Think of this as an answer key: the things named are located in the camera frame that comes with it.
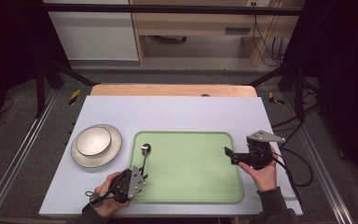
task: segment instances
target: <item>metal spoon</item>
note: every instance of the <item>metal spoon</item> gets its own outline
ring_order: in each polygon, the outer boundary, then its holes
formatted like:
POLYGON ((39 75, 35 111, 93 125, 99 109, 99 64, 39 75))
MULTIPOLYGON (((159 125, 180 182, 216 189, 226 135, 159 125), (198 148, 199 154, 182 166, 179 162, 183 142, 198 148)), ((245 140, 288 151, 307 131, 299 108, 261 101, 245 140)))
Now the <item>metal spoon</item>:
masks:
POLYGON ((141 147, 142 155, 144 155, 144 164, 142 165, 141 175, 144 175, 146 157, 147 157, 147 155, 149 155, 151 150, 152 150, 152 147, 147 143, 141 147))

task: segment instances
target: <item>table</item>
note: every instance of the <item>table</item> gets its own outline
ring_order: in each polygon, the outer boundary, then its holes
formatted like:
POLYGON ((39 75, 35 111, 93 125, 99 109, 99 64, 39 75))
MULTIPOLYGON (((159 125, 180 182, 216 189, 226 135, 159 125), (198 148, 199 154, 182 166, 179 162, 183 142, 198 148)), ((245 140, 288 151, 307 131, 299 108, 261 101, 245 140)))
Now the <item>table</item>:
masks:
MULTIPOLYGON (((132 5, 183 5, 183 6, 225 6, 249 7, 251 2, 258 7, 302 8, 305 0, 130 0, 132 5)), ((267 46, 264 41, 270 37, 292 36, 298 17, 252 15, 208 15, 208 14, 169 14, 169 13, 132 13, 135 40, 140 64, 144 64, 146 38, 150 35, 235 35, 241 36, 249 54, 252 66, 260 65, 267 46)))
MULTIPOLYGON (((255 89, 228 85, 97 85, 87 97, 73 135, 51 182, 39 214, 49 217, 79 216, 88 202, 84 196, 104 182, 105 177, 129 165, 131 139, 141 130, 213 131, 230 133, 236 150, 245 152, 247 133, 262 129, 272 133, 269 120, 255 89), (196 97, 209 94, 212 97, 196 97), (109 123, 123 136, 120 153, 105 166, 83 168, 70 156, 75 136, 95 123, 109 123)), ((173 204, 136 203, 120 209, 115 217, 237 217, 257 214, 261 203, 255 185, 241 172, 244 197, 238 203, 173 204)), ((288 207, 302 210, 283 168, 278 167, 278 184, 288 207)))

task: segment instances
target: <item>wire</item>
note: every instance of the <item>wire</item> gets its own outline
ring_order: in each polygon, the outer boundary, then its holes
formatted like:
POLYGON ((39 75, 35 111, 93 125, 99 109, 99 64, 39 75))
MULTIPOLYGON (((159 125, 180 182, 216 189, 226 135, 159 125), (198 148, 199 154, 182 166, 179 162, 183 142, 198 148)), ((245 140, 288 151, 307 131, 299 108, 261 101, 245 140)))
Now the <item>wire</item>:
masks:
POLYGON ((91 207, 99 207, 99 206, 102 204, 103 200, 112 198, 112 197, 110 197, 109 195, 110 195, 111 193, 113 193, 113 192, 112 192, 113 189, 116 187, 116 185, 118 184, 118 182, 121 180, 122 176, 123 176, 123 175, 119 175, 119 176, 117 177, 116 182, 115 182, 115 183, 111 183, 111 186, 109 186, 109 190, 108 190, 103 196, 101 196, 100 194, 94 193, 94 192, 92 192, 92 191, 89 191, 89 190, 86 191, 86 192, 85 192, 85 195, 86 195, 86 196, 89 196, 89 206, 91 206, 91 207))
POLYGON ((313 92, 308 92, 307 94, 305 94, 305 95, 303 96, 303 100, 304 100, 307 96, 309 96, 309 95, 315 96, 315 94, 314 94, 313 92))
POLYGON ((293 135, 295 135, 295 133, 297 132, 297 130, 301 127, 301 125, 302 125, 303 123, 304 123, 304 122, 301 121, 301 123, 299 123, 299 124, 297 125, 297 127, 295 128, 295 130, 294 130, 287 138, 285 138, 286 141, 285 141, 284 143, 282 143, 282 144, 280 145, 280 147, 283 147, 284 145, 286 145, 287 142, 289 142, 289 140, 293 137, 293 135))
POLYGON ((266 63, 266 61, 264 60, 264 57, 263 57, 263 54, 261 53, 260 49, 258 49, 257 47, 257 44, 255 43, 255 28, 256 28, 256 25, 257 25, 257 18, 256 18, 256 15, 255 15, 255 24, 254 24, 254 30, 253 30, 253 36, 252 36, 252 39, 254 41, 254 44, 255 44, 255 48, 257 49, 258 51, 258 54, 260 55, 260 58, 261 60, 263 61, 263 63, 267 66, 273 66, 273 67, 276 67, 276 65, 272 65, 272 64, 268 64, 266 63))
POLYGON ((280 147, 280 150, 281 151, 286 151, 286 152, 289 152, 289 153, 292 153, 293 155, 297 156, 298 158, 300 158, 307 166, 308 166, 308 169, 310 170, 310 180, 308 182, 306 182, 305 184, 295 184, 297 187, 306 187, 306 186, 309 186, 312 181, 313 181, 313 170, 312 170, 312 167, 310 166, 310 164, 303 158, 301 157, 300 155, 298 155, 296 152, 290 150, 290 149, 287 149, 287 148, 284 148, 284 147, 280 147))
POLYGON ((274 132, 275 132, 275 133, 279 133, 279 132, 284 132, 284 131, 292 130, 292 129, 294 129, 294 128, 297 127, 297 126, 298 126, 298 124, 295 125, 295 126, 292 126, 292 127, 290 127, 290 128, 280 129, 280 130, 274 130, 274 132))
MULTIPOLYGON (((269 27, 268 27, 267 32, 269 32, 269 31, 271 30, 271 27, 272 27, 272 23, 273 23, 273 21, 274 21, 274 18, 275 18, 275 16, 272 17, 272 20, 271 20, 271 22, 269 23, 269 27)), ((265 65, 267 65, 267 66, 273 66, 273 67, 276 67, 276 66, 280 66, 280 65, 281 65, 281 62, 282 62, 281 56, 279 56, 279 59, 277 59, 277 58, 275 58, 275 57, 273 56, 273 54, 271 54, 271 53, 269 52, 269 47, 267 46, 266 39, 264 39, 264 37, 261 35, 260 29, 258 28, 257 15, 255 15, 255 24, 254 24, 254 29, 253 29, 253 41, 254 41, 254 44, 255 44, 255 48, 257 49, 257 51, 258 51, 258 53, 259 53, 259 55, 260 55, 260 58, 261 58, 261 60, 263 61, 263 63, 264 63, 265 65), (260 35, 260 37, 261 37, 261 39, 262 39, 262 41, 263 41, 263 45, 266 47, 266 50, 267 50, 267 53, 268 53, 269 57, 272 59, 272 61, 274 61, 274 62, 276 63, 276 65, 268 64, 268 63, 266 63, 266 61, 264 60, 263 54, 261 53, 261 51, 260 51, 259 48, 257 47, 257 44, 255 43, 255 29, 257 29, 257 32, 259 33, 259 35, 260 35)), ((281 44, 280 44, 280 52, 282 52, 282 42, 281 42, 281 44)))
POLYGON ((276 60, 277 65, 280 66, 282 64, 282 60, 283 60, 282 56, 284 56, 284 53, 282 53, 283 37, 280 37, 278 53, 275 53, 275 42, 277 42, 277 37, 274 37, 272 40, 272 47, 271 47, 272 57, 276 60))
POLYGON ((13 102, 13 100, 11 98, 5 97, 5 100, 9 100, 10 105, 8 106, 8 108, 6 108, 4 110, 0 110, 0 114, 7 112, 14 104, 14 102, 13 102))
MULTIPOLYGON (((310 106, 309 108, 307 108, 307 109, 304 110, 304 113, 307 114, 307 113, 310 112, 314 107, 317 107, 317 106, 319 106, 319 104, 310 106)), ((293 120, 295 120, 295 119, 297 119, 297 118, 298 118, 298 115, 295 116, 295 117, 292 117, 292 118, 290 118, 290 119, 288 119, 288 120, 286 120, 286 121, 283 121, 283 122, 281 122, 281 123, 274 124, 274 125, 271 126, 271 128, 277 128, 277 127, 279 127, 279 126, 283 126, 284 124, 288 124, 288 123, 292 122, 293 120)))
POLYGON ((284 165, 278 159, 275 159, 274 157, 272 157, 272 159, 275 160, 278 164, 280 164, 280 166, 286 171, 287 177, 289 178, 290 186, 292 187, 293 192, 295 193, 296 198, 298 199, 298 202, 301 203, 300 193, 298 192, 298 190, 296 188, 296 184, 295 184, 295 180, 293 179, 292 172, 290 172, 289 168, 287 168, 287 166, 284 165))

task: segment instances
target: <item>green tray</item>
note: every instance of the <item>green tray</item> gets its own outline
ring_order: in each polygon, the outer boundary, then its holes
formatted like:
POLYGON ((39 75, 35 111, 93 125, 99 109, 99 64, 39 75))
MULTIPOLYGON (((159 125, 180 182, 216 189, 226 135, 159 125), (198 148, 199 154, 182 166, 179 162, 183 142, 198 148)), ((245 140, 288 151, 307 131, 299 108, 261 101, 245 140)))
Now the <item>green tray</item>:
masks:
POLYGON ((131 167, 141 167, 141 146, 150 144, 146 186, 134 201, 148 203, 236 203, 243 195, 240 175, 224 147, 228 133, 140 132, 135 135, 131 167))

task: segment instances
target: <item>white wall panel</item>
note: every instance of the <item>white wall panel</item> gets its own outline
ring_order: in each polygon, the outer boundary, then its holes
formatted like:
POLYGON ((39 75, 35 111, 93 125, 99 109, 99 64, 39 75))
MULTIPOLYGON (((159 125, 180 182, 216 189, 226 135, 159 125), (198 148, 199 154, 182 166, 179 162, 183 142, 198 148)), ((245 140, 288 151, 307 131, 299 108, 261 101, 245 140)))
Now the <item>white wall panel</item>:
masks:
MULTIPOLYGON (((127 0, 44 0, 45 3, 128 4, 127 0)), ((130 13, 49 12, 69 60, 138 61, 130 13)))

